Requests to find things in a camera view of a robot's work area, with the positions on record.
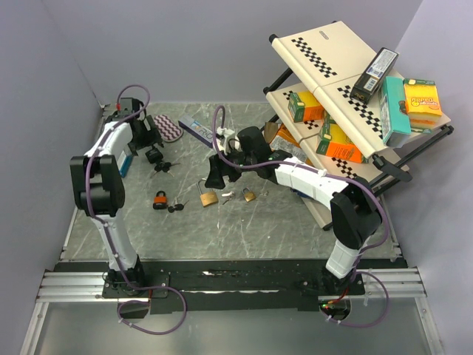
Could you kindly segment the long shackle brass padlock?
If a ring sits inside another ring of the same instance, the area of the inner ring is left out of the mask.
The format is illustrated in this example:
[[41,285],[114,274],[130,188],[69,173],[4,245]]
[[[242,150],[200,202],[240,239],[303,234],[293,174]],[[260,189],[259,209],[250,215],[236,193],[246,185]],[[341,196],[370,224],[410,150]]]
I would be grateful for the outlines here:
[[204,178],[201,178],[198,182],[197,182],[197,189],[198,189],[198,192],[199,192],[199,196],[200,196],[200,201],[201,201],[201,204],[203,207],[208,207],[208,206],[212,206],[216,203],[218,203],[218,197],[217,197],[217,194],[216,192],[214,192],[213,190],[209,190],[208,192],[203,192],[202,190],[202,184],[204,183],[205,179]]

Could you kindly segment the silver key pair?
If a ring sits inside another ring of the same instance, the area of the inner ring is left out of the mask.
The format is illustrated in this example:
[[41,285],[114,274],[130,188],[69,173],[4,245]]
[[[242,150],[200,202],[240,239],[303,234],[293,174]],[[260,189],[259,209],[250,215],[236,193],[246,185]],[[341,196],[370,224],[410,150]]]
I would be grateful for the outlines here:
[[223,198],[223,202],[222,202],[222,205],[225,205],[226,203],[228,203],[229,201],[233,200],[235,198],[235,192],[231,191],[231,192],[227,192],[227,193],[223,193],[222,194],[222,198]]

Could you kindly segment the black padlock with keys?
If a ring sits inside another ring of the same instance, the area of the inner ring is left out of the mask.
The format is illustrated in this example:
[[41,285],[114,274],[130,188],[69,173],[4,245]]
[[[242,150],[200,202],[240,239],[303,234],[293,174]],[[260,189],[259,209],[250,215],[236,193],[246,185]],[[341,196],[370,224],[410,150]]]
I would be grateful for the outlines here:
[[154,166],[155,173],[158,173],[158,172],[169,173],[169,170],[172,166],[178,165],[178,163],[164,161],[163,154],[155,146],[152,146],[151,149],[145,153],[145,156],[148,162]]

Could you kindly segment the small brass padlock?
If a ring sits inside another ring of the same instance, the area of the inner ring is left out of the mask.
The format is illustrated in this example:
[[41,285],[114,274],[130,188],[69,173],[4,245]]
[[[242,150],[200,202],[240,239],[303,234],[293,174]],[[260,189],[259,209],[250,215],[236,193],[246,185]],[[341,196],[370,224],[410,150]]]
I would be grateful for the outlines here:
[[243,190],[242,190],[242,193],[243,193],[243,197],[245,199],[245,201],[247,203],[253,201],[256,199],[256,195],[254,194],[254,192],[249,189],[248,187],[245,187]]

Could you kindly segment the orange black padlock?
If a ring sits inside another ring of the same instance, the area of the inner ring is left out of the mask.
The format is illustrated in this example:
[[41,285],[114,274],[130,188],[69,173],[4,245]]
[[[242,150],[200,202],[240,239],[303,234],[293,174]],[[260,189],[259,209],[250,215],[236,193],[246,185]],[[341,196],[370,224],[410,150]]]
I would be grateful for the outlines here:
[[168,208],[168,198],[163,190],[160,190],[156,193],[152,208],[154,210],[163,210]]

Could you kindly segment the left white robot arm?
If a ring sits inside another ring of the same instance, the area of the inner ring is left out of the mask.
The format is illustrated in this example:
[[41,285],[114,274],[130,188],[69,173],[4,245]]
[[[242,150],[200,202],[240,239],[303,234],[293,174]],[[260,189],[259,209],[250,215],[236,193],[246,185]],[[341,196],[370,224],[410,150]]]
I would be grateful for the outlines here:
[[92,148],[69,162],[75,205],[95,224],[106,248],[106,289],[119,295],[138,297],[144,292],[152,293],[124,223],[126,196],[120,157],[126,150],[136,153],[159,141],[146,105],[137,98],[120,98]]

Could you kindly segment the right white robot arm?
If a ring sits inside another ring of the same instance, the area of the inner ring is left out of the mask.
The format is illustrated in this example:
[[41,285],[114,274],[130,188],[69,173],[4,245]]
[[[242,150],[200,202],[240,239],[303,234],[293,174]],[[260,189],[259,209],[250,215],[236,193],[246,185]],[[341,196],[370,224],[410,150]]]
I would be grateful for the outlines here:
[[209,158],[206,188],[224,189],[225,177],[235,182],[243,172],[254,171],[260,178],[301,192],[330,210],[336,244],[322,283],[330,294],[346,289],[348,275],[352,274],[361,250],[381,225],[381,215],[366,182],[358,179],[348,183],[307,165],[289,152],[271,149],[256,126],[239,133],[217,127],[212,141],[216,154]]

